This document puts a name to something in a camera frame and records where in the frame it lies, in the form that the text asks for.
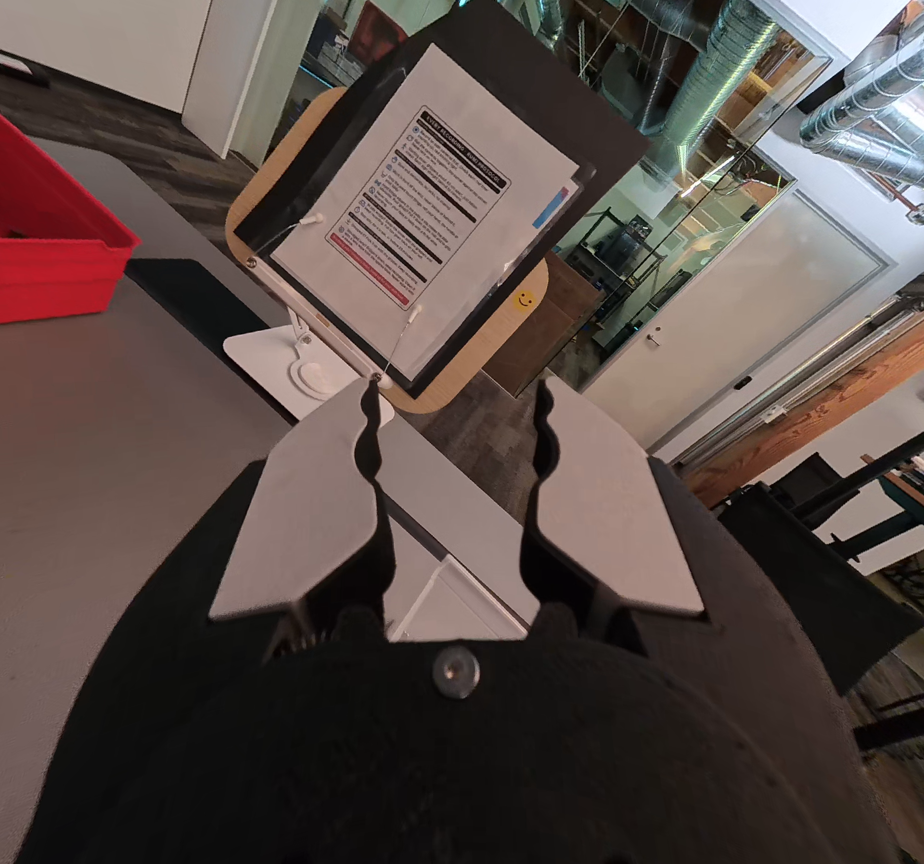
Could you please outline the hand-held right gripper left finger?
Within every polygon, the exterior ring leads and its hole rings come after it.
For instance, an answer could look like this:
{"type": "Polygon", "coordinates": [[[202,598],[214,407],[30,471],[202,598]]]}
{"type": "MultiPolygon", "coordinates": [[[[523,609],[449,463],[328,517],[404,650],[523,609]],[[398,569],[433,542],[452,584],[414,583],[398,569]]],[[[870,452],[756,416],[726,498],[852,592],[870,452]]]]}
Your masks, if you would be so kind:
{"type": "Polygon", "coordinates": [[[263,466],[209,610],[225,620],[292,608],[372,540],[378,454],[376,381],[356,380],[299,420],[263,466]]]}

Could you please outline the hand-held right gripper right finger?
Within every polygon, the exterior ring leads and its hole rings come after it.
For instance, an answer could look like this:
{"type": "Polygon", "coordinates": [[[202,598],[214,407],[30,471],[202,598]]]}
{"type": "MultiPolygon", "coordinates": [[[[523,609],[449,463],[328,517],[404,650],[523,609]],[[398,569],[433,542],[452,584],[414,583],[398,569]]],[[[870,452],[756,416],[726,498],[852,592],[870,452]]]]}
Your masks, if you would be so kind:
{"type": "Polygon", "coordinates": [[[521,577],[577,619],[622,608],[699,617],[704,604],[644,449],[556,376],[539,381],[521,577]]]}

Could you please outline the translucent white plastic bin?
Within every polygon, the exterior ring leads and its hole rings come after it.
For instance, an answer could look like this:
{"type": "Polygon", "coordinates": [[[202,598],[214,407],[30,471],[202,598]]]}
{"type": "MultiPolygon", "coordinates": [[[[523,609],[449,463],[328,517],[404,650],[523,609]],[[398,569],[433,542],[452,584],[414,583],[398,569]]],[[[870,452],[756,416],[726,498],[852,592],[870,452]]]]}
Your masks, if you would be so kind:
{"type": "Polygon", "coordinates": [[[386,637],[408,641],[520,640],[528,626],[474,574],[448,555],[434,569],[421,593],[386,637]]]}

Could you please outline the red plastic bin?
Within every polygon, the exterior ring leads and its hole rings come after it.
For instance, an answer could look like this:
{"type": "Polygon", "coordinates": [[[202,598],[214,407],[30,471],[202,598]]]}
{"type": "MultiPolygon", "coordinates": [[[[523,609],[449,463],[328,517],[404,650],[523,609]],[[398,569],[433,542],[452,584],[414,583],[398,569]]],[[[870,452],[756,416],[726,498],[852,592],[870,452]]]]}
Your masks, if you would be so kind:
{"type": "Polygon", "coordinates": [[[141,240],[1,119],[1,323],[107,310],[141,240]]]}

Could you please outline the brown wooden cabinet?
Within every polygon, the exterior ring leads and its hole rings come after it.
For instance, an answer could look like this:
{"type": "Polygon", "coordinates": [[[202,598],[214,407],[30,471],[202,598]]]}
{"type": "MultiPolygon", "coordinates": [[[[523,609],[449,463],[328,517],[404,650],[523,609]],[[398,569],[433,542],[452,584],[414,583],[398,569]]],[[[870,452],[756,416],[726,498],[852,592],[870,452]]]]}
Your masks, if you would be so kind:
{"type": "Polygon", "coordinates": [[[482,370],[510,396],[519,396],[603,302],[597,289],[559,255],[545,258],[548,285],[538,308],[482,370]]]}

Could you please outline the black office chair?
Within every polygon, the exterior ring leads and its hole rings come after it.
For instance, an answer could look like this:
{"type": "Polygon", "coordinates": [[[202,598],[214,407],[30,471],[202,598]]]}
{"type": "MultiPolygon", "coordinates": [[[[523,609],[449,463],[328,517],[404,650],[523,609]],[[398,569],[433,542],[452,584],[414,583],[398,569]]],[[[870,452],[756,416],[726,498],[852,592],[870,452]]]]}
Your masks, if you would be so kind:
{"type": "Polygon", "coordinates": [[[841,481],[819,454],[812,454],[777,482],[741,487],[718,518],[791,608],[818,652],[836,691],[844,695],[895,647],[922,629],[922,616],[896,602],[851,567],[861,554],[922,526],[922,507],[847,539],[823,542],[815,529],[856,497],[855,485],[804,520],[795,512],[841,481]]]}

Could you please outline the black metal shelving rack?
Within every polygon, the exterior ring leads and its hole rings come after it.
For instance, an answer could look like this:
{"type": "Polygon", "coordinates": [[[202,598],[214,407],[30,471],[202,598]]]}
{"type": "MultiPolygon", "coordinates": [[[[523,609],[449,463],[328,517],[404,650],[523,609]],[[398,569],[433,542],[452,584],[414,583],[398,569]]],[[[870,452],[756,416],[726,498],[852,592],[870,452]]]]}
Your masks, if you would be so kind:
{"type": "Polygon", "coordinates": [[[608,353],[635,335],[694,276],[692,271],[679,269],[661,279],[666,257],[648,243],[652,231],[652,225],[639,215],[624,223],[606,209],[565,259],[567,266],[603,294],[590,316],[601,330],[624,312],[631,299],[641,301],[608,341],[600,343],[608,353]]]}

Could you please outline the white door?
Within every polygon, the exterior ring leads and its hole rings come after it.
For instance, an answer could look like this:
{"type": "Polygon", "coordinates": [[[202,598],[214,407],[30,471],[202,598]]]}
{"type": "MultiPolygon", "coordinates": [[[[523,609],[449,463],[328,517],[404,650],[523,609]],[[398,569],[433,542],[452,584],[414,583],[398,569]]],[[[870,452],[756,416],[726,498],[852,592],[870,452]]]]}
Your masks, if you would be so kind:
{"type": "Polygon", "coordinates": [[[584,394],[659,437],[890,266],[868,239],[790,193],[667,301],[584,394]]]}

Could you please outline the document stand with instruction sheet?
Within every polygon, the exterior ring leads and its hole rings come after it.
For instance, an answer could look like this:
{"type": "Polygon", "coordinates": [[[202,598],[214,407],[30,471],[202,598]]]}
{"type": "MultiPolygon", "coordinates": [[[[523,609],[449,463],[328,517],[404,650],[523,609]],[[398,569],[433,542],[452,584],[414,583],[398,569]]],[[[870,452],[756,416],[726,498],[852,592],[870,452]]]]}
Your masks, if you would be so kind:
{"type": "Polygon", "coordinates": [[[307,108],[236,200],[252,274],[398,408],[442,408],[504,308],[651,147],[501,3],[453,7],[307,108]]]}

